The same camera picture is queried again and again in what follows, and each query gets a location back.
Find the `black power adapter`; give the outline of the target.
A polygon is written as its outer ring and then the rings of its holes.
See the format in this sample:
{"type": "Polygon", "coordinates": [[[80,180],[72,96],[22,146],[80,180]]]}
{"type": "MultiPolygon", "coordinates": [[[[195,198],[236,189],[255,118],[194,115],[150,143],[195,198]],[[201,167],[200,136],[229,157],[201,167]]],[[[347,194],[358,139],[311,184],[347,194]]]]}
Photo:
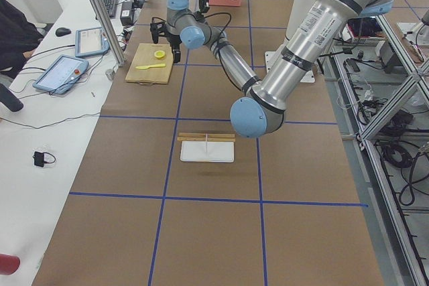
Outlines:
{"type": "Polygon", "coordinates": [[[122,26],[132,26],[134,24],[134,8],[131,1],[122,2],[120,21],[122,26]]]}

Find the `upper blue teach pendant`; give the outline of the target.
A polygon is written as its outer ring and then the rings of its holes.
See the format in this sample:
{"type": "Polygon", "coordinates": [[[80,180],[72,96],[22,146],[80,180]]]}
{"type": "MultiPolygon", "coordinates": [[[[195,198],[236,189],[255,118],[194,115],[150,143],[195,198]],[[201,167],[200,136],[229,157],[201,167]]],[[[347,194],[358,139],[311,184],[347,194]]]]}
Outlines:
{"type": "Polygon", "coordinates": [[[109,43],[101,27],[78,29],[75,33],[75,56],[85,58],[105,54],[109,43]]]}

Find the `wooden cutting board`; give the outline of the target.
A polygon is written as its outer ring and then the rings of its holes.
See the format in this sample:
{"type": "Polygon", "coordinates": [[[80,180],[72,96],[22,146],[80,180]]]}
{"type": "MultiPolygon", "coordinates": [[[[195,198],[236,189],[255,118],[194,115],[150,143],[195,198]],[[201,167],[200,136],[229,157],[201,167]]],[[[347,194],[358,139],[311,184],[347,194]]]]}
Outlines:
{"type": "Polygon", "coordinates": [[[125,81],[140,84],[167,84],[170,80],[173,63],[173,55],[168,44],[140,43],[128,69],[125,81]],[[160,60],[155,58],[154,52],[157,50],[165,51],[165,57],[160,60]],[[161,63],[165,63],[166,67],[147,70],[135,69],[136,66],[161,63]]]}

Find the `black computer mouse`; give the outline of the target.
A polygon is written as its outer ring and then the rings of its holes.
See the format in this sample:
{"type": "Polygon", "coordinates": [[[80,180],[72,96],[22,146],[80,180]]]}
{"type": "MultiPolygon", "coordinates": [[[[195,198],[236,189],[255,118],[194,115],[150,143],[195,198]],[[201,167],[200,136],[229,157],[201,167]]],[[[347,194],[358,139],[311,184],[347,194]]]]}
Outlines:
{"type": "Polygon", "coordinates": [[[63,37],[63,36],[71,34],[71,32],[72,32],[71,29],[68,29],[66,27],[59,27],[56,29],[55,35],[57,37],[63,37]]]}

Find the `yellow lemon slice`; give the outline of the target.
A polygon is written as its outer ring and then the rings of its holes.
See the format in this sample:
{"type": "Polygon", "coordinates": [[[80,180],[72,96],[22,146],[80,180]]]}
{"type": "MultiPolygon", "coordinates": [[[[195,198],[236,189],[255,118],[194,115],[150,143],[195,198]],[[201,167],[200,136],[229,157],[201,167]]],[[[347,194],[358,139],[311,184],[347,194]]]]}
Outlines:
{"type": "Polygon", "coordinates": [[[157,59],[159,59],[159,60],[162,59],[162,58],[164,58],[165,55],[166,55],[166,53],[163,50],[157,50],[157,51],[154,52],[154,57],[157,58],[157,59]]]}

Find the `wooden rack bar near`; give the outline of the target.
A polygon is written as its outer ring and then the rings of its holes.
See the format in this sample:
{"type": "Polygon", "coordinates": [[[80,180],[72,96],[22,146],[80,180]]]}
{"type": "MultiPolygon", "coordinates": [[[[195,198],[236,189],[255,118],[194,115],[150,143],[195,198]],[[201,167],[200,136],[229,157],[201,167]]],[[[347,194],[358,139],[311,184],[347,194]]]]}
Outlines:
{"type": "Polygon", "coordinates": [[[234,138],[212,138],[212,137],[179,137],[178,141],[197,141],[197,142],[225,142],[225,143],[234,143],[236,140],[234,138]]]}

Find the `small black clip device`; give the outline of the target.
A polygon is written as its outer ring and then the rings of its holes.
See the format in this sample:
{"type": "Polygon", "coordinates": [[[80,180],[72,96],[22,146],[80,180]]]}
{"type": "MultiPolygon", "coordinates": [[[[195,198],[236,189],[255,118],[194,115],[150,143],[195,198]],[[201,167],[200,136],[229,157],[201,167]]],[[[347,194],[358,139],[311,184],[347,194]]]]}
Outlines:
{"type": "Polygon", "coordinates": [[[36,167],[44,167],[56,162],[56,157],[47,151],[35,151],[33,154],[34,165],[36,167]]]}

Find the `aluminium frame post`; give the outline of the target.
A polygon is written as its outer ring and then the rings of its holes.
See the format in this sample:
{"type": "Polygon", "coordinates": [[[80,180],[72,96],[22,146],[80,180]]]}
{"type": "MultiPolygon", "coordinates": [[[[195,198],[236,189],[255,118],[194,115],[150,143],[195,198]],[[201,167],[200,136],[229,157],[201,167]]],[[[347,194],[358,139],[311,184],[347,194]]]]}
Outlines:
{"type": "Polygon", "coordinates": [[[105,5],[102,0],[89,0],[90,4],[93,7],[93,10],[98,18],[98,21],[101,24],[101,27],[104,29],[110,49],[114,54],[118,67],[122,67],[125,63],[125,56],[117,40],[117,36],[113,25],[111,23],[110,17],[107,13],[105,5]]]}

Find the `yellow plastic knife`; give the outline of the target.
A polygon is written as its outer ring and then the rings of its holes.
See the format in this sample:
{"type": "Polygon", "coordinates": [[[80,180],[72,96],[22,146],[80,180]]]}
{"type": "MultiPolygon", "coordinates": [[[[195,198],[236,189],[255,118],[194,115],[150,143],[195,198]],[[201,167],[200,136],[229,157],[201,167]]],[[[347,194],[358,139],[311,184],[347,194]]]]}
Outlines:
{"type": "Polygon", "coordinates": [[[144,65],[144,66],[136,66],[135,69],[137,70],[147,70],[150,68],[164,68],[166,67],[165,63],[161,63],[161,64],[150,64],[150,65],[144,65]]]}

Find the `lower blue teach pendant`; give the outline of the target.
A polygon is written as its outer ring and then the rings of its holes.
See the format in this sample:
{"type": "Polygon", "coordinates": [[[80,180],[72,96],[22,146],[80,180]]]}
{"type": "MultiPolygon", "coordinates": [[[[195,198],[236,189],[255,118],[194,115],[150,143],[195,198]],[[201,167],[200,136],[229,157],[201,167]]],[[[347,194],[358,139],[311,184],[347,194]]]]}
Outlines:
{"type": "Polygon", "coordinates": [[[33,87],[50,94],[65,94],[77,83],[88,67],[88,60],[61,55],[38,77],[33,87]]]}

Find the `red cylinder bottle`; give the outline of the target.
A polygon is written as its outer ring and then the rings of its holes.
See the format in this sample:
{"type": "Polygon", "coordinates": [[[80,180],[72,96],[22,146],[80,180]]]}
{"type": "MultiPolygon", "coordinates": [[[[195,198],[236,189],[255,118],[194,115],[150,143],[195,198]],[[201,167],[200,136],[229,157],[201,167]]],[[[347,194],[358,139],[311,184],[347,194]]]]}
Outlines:
{"type": "Polygon", "coordinates": [[[12,275],[20,266],[20,258],[15,255],[0,254],[0,274],[12,275]]]}

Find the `white rectangular tray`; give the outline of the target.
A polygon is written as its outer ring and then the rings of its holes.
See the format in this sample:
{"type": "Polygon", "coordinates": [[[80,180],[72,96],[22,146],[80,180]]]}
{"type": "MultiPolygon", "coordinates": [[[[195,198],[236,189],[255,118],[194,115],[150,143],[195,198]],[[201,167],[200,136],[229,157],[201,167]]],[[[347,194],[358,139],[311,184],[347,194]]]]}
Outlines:
{"type": "Polygon", "coordinates": [[[180,160],[184,162],[232,163],[235,159],[233,142],[184,141],[180,160]]]}

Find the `blue teach pendant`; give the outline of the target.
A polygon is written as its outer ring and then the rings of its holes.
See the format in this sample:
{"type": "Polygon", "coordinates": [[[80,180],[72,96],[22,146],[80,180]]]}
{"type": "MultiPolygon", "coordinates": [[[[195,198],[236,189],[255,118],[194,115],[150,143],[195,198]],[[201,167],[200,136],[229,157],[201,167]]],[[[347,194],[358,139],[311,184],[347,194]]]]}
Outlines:
{"type": "Polygon", "coordinates": [[[75,33],[75,56],[85,58],[105,54],[109,43],[101,27],[78,29],[75,33]]]}
{"type": "Polygon", "coordinates": [[[77,83],[88,67],[88,60],[61,55],[38,77],[33,87],[50,94],[65,94],[77,83]]]}

